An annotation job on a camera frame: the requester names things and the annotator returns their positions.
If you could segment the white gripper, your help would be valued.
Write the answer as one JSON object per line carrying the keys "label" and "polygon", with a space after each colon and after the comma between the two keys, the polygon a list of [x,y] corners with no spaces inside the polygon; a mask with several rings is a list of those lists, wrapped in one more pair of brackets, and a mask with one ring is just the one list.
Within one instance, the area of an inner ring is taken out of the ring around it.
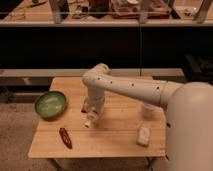
{"label": "white gripper", "polygon": [[84,103],[86,103],[86,113],[95,110],[98,114],[102,113],[105,102],[105,93],[103,89],[91,88],[87,89],[87,96]]}

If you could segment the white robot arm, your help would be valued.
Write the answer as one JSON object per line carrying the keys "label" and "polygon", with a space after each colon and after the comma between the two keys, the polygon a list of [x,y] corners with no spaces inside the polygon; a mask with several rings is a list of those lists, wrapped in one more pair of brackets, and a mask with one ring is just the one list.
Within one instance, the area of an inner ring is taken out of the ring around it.
{"label": "white robot arm", "polygon": [[100,63],[86,71],[87,125],[103,113],[107,91],[166,110],[166,171],[213,171],[213,85],[114,77]]}

